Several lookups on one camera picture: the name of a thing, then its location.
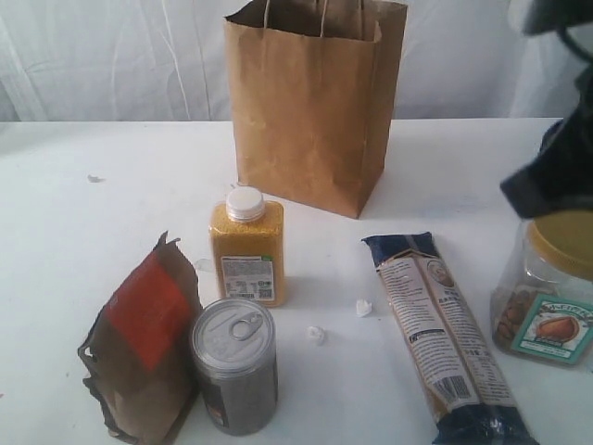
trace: white table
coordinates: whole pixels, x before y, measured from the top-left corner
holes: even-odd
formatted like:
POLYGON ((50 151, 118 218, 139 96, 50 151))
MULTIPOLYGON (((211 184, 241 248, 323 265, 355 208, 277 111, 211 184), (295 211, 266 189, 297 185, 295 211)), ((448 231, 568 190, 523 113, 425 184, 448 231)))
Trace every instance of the white table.
MULTIPOLYGON (((290 299, 273 311, 280 404, 257 435, 210 423, 201 400, 178 445, 429 444, 435 426, 385 302, 366 235, 432 231, 483 331, 518 224, 499 182, 552 120, 395 121, 359 221, 285 202, 290 299), (311 227, 330 228, 330 237, 311 227), (356 299, 373 302, 365 319, 356 299), (307 326, 327 329, 325 345, 307 326)), ((169 229, 216 298, 208 217, 235 181, 229 122, 0 125, 0 443, 117 444, 76 356, 111 292, 169 229), (105 179, 96 183, 88 175, 105 179)), ((593 441, 593 377, 496 350, 542 445, 593 441)))

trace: tin can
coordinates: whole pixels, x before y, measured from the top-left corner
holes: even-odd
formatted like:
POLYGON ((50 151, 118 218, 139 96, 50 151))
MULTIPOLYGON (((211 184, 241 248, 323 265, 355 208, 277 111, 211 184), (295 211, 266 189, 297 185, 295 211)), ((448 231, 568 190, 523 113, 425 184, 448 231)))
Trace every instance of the tin can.
POLYGON ((262 429, 278 401, 270 312, 246 299, 222 299, 202 312, 191 340, 200 389, 214 425, 233 436, 262 429))

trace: brown paper bag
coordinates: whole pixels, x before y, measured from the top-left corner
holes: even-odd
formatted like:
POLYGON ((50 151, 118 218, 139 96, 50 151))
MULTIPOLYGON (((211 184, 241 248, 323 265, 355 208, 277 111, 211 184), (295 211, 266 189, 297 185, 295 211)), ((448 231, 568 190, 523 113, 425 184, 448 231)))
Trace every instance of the brown paper bag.
POLYGON ((407 14, 360 3, 254 0, 226 18, 241 184, 360 215, 385 165, 407 14))
POLYGON ((188 334, 202 311, 196 271, 166 237, 113 294, 78 349, 90 373, 83 383, 105 425, 130 443, 171 439, 197 389, 188 334))

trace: grocery item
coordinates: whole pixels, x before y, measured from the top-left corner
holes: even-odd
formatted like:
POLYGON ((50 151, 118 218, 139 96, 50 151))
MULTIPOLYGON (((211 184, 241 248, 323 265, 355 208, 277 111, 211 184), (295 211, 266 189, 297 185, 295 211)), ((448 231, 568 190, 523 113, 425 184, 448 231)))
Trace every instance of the grocery item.
POLYGON ((246 299, 207 306, 192 331, 204 402, 214 425, 233 436, 262 429, 278 401, 274 321, 246 299))
POLYGON ((284 209, 253 187, 237 187, 214 208, 210 241, 223 298, 284 303, 284 209))
POLYGON ((241 184, 360 215, 385 167, 407 10, 254 0, 225 19, 241 184))
POLYGON ((433 443, 536 445, 433 236, 364 241, 433 412, 433 443))
POLYGON ((187 340, 202 311, 192 264, 167 234, 101 309, 78 355, 112 436, 173 439, 197 392, 187 340))
POLYGON ((491 323, 505 352, 566 367, 591 357, 593 212, 522 224, 492 295, 491 323))

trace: white backdrop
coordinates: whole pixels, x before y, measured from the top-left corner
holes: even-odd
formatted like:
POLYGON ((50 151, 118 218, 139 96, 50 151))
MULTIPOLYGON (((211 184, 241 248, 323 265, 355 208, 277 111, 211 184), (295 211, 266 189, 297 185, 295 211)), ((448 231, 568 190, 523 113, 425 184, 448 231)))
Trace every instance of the white backdrop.
MULTIPOLYGON (((230 119, 222 17, 246 0, 0 0, 1 121, 230 119)), ((282 0, 272 0, 272 5, 282 0)), ((409 0, 396 117, 558 117, 583 65, 504 0, 409 0)), ((593 28, 578 30, 593 44, 593 28)))

